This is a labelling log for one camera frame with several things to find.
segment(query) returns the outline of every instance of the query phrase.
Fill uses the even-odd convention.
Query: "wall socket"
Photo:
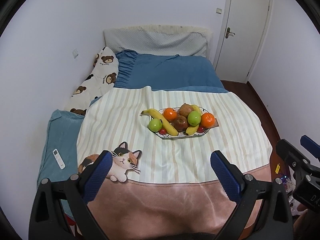
[[[77,49],[74,49],[74,50],[72,51],[72,55],[73,55],[73,58],[78,57],[78,55],[79,55],[78,50],[77,50]]]

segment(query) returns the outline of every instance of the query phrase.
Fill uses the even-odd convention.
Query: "cat ear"
[[[127,142],[122,142],[122,143],[120,143],[119,147],[128,149],[128,144],[127,144]]]
[[[141,153],[142,153],[142,151],[141,151],[141,150],[138,150],[138,151],[133,152],[132,154],[133,154],[136,158],[138,158],[139,154],[141,154]]]

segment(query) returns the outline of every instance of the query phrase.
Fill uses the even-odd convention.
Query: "bear print pillow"
[[[93,71],[76,89],[64,110],[85,115],[92,100],[109,92],[118,76],[119,62],[113,51],[104,47],[96,54]]]

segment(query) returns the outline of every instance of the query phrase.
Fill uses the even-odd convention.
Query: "blue gripper pad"
[[[93,164],[87,167],[87,168],[91,166],[94,167],[96,162],[99,162],[98,165],[96,165],[95,169],[91,171],[89,178],[86,180],[83,186],[82,198],[86,204],[89,201],[92,201],[95,199],[103,181],[105,180],[112,166],[111,152],[103,151],[101,155],[103,156],[99,156],[98,159]]]
[[[211,154],[210,162],[228,198],[238,204],[245,186],[241,171],[230,164],[220,151]]]
[[[300,139],[300,144],[308,152],[310,152],[317,159],[320,158],[320,145],[318,145],[314,140],[310,139],[308,136],[304,135]]]

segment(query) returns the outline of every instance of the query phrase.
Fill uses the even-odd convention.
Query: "fruit tray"
[[[199,106],[199,108],[200,108],[202,114],[204,114],[204,113],[209,113],[209,112],[208,112],[207,110],[205,110],[204,108],[202,108],[202,107],[200,107],[200,106]],[[165,109],[166,109],[166,108],[160,109],[159,112],[160,112],[161,114],[163,114],[163,111],[164,111]],[[179,107],[173,107],[173,109],[178,112]],[[211,128],[205,129],[202,133],[195,132],[193,135],[187,135],[187,134],[185,133],[185,131],[184,131],[184,132],[179,132],[178,136],[173,136],[173,135],[170,135],[170,134],[164,134],[164,135],[162,135],[162,134],[160,134],[159,132],[156,132],[155,134],[156,134],[157,136],[159,136],[160,138],[162,138],[162,139],[168,139],[168,138],[184,138],[184,137],[196,137],[196,136],[205,135],[210,129],[215,128],[215,127],[218,127],[218,126],[219,126],[219,124],[218,124],[217,118],[215,118],[214,126],[211,127]]]

